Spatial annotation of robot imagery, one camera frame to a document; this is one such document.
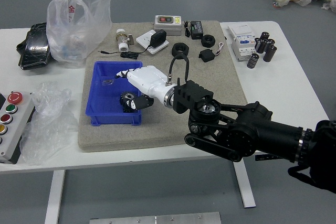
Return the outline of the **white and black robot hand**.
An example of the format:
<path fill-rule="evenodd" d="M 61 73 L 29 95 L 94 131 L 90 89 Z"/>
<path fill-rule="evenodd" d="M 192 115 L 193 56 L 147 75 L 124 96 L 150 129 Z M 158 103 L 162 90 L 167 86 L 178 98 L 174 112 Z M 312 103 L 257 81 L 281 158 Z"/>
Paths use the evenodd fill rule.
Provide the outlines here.
<path fill-rule="evenodd" d="M 148 108 L 153 105 L 155 98 L 165 107 L 173 107 L 174 87 L 176 85 L 172 83 L 170 75 L 166 76 L 155 66 L 122 70 L 115 77 L 126 78 L 130 84 L 142 93 L 139 97 L 129 91 L 121 94 L 120 103 L 125 111 L 131 112 Z"/>

